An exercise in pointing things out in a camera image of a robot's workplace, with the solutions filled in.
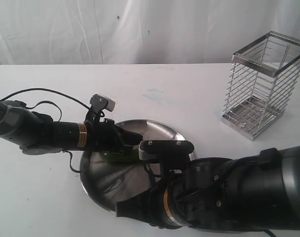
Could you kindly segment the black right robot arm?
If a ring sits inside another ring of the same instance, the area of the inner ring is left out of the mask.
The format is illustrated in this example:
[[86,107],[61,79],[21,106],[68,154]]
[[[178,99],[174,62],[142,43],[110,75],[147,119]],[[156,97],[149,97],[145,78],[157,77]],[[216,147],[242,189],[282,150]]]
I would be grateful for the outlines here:
[[158,163],[158,182],[117,202],[118,217],[163,229],[211,232],[300,230],[300,146],[240,159],[191,160],[189,141],[144,141],[139,157]]

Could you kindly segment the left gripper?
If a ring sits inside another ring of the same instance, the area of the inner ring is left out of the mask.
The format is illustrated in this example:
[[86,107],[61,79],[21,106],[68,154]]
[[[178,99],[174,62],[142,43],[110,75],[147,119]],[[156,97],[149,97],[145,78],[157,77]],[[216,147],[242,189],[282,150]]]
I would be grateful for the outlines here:
[[95,152],[109,152],[127,156],[132,153],[133,146],[139,145],[143,140],[141,134],[125,130],[108,118],[104,121],[87,120],[85,126],[87,128],[85,148]]

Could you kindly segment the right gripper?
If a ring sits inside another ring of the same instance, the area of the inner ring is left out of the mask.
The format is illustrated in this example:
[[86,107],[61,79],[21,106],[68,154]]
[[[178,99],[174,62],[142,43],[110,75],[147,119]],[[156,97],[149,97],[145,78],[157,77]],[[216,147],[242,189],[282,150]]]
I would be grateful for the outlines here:
[[175,180],[175,173],[169,172],[151,190],[146,190],[115,205],[116,217],[134,220],[149,220],[151,226],[182,226],[173,216],[169,206],[169,187]]

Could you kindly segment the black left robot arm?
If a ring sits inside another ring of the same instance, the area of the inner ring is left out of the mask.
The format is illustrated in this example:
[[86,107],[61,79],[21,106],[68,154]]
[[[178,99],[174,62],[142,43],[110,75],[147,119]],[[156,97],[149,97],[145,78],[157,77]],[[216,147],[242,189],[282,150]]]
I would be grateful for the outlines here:
[[95,94],[90,105],[85,121],[76,123],[31,112],[20,101],[0,101],[0,138],[18,145],[26,155],[64,151],[130,154],[142,135],[117,126],[112,119],[100,120],[104,109],[113,111],[113,100]]

